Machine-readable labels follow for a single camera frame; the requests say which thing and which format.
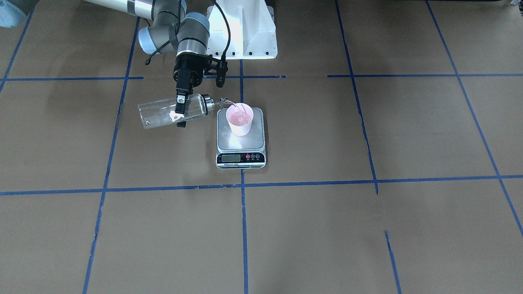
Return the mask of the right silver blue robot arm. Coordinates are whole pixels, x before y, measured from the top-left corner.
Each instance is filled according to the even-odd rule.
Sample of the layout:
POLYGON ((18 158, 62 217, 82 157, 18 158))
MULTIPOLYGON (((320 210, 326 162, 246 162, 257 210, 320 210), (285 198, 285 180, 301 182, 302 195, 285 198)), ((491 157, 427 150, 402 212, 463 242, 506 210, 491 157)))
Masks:
POLYGON ((176 82, 173 108, 168 117, 184 128, 191 107, 190 96, 210 69, 212 57, 207 55, 210 23, 200 12, 188 12, 184 0, 94 0, 94 4, 112 8, 146 20, 151 24, 138 32, 142 50, 152 57, 173 53, 176 55, 172 78, 176 82))

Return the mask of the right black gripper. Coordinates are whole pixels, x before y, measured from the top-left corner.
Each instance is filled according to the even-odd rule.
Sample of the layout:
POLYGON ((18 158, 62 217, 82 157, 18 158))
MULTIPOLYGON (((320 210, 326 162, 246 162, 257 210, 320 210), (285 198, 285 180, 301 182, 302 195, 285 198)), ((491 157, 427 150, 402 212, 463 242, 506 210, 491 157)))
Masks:
MULTIPOLYGON (((183 52, 176 56, 175 67, 172 73, 176 81, 175 113, 185 114, 188 104, 189 91, 198 87, 209 65, 209 56, 192 52, 183 52)), ((177 128, 185 128, 187 122, 176 123, 177 128)))

